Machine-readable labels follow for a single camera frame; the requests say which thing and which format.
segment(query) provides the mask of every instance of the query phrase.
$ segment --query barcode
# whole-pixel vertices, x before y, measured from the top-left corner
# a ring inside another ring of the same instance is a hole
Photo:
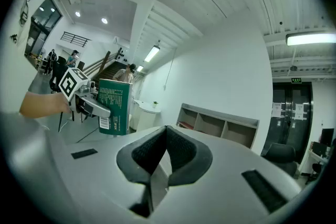
[[[109,129],[110,128],[109,118],[99,117],[99,127],[103,128],[103,129]]]

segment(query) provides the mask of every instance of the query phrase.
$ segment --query ceiling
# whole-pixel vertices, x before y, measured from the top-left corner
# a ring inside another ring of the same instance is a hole
[[[131,39],[131,31],[137,4],[129,0],[61,0],[75,23],[102,28],[125,40]]]
[[[88,16],[77,18],[74,13],[78,8]],[[334,45],[297,46],[294,53],[294,49],[285,44],[287,33],[334,29],[320,0],[81,0],[79,7],[66,6],[76,22],[81,20],[81,23],[108,27],[106,30],[129,40],[137,64],[142,63],[151,47],[161,40],[160,52],[150,63],[144,64],[144,70],[181,46],[184,40],[201,36],[207,29],[244,8],[254,15],[264,35],[274,78],[278,76],[274,66],[283,69],[282,77],[283,73],[288,74],[293,56],[293,63],[306,67],[302,69],[305,76],[336,78]],[[105,26],[101,23],[103,14],[110,16],[111,24]],[[315,60],[311,61],[309,57],[315,57]],[[319,66],[324,66],[324,69],[312,70]]]

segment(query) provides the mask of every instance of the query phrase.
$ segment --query chair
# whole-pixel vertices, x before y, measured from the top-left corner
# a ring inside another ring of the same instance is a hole
[[[332,141],[332,143],[331,143],[331,147],[330,147],[330,150],[329,150],[329,154],[328,154],[328,156],[327,156],[328,159],[329,159],[330,156],[333,154],[333,151],[334,151],[334,149],[335,149],[335,146],[336,146],[336,138],[335,138],[335,139]],[[320,175],[320,173],[321,173],[321,171],[322,171],[322,164],[319,164],[319,163],[313,163],[312,168],[313,168],[313,173],[311,173],[311,174],[308,176],[308,179],[307,179],[307,181],[306,181],[306,184],[308,184],[308,183],[311,182],[311,181],[316,180],[316,179],[319,177],[319,175]]]
[[[272,143],[263,157],[294,177],[297,164],[294,162],[295,149],[292,146]]]
[[[58,83],[61,81],[65,72],[67,71],[66,67],[66,59],[63,57],[59,57],[58,61],[54,63],[52,67],[52,78],[49,80],[50,88],[52,89],[51,93],[60,92],[60,88],[58,87]]]

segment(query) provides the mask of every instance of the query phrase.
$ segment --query cable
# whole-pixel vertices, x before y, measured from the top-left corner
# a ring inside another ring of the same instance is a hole
[[[174,54],[173,54],[173,59],[172,59],[172,62],[170,64],[170,67],[169,67],[169,72],[168,72],[168,75],[167,75],[166,83],[163,86],[163,90],[166,90],[166,85],[167,85],[168,77],[169,77],[169,74],[170,74],[170,70],[172,69],[172,65],[173,65],[173,61],[174,61],[174,58],[175,58],[176,50],[177,50],[177,48],[175,48],[175,51],[174,51]]]
[[[80,141],[82,141],[85,137],[87,137],[89,134],[92,134],[94,131],[96,131],[97,129],[93,130],[91,133],[88,133],[86,136],[84,136],[82,139],[78,140],[76,143],[79,143]]]
[[[63,128],[67,123],[68,123],[68,121],[67,121],[65,124],[63,124],[63,126],[61,127],[61,129],[59,129],[59,133],[62,131],[62,128]]]

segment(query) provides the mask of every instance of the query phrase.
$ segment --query double door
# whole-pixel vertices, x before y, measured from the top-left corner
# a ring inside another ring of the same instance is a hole
[[[273,111],[264,152],[272,143],[290,145],[296,151],[296,162],[301,163],[310,133],[311,102],[310,83],[273,84]]]

